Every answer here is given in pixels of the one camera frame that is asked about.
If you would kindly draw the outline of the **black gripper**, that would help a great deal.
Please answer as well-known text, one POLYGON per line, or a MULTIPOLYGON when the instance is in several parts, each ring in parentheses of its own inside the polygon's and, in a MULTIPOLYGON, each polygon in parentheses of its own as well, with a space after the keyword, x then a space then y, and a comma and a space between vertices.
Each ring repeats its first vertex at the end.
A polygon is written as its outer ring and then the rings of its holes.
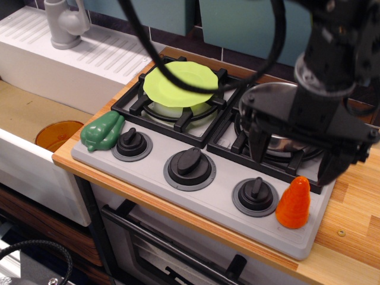
POLYGON ((297 85, 291 109, 271 116, 271 111, 257 104, 242 103, 242 116, 254 113, 249 123, 249 151, 253 161, 261 163, 267 152, 271 134, 278 125, 283 134, 304 143, 322 147, 322 160, 317 184, 325 186, 347 168, 368 157, 369 149, 379 142, 379 132, 349 114, 340 100, 326 99, 297 85))

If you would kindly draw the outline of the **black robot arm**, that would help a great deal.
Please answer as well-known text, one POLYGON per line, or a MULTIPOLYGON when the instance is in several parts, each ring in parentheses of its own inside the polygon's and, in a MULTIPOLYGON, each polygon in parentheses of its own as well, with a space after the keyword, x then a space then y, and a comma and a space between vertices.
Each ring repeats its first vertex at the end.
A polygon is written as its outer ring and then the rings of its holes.
POLYGON ((379 89, 379 2, 302 1, 312 31, 294 66, 296 84, 265 83, 239 103, 240 121, 255 162, 278 135, 323 149, 318 183, 326 185, 364 162, 379 134, 346 104, 355 86, 379 89))

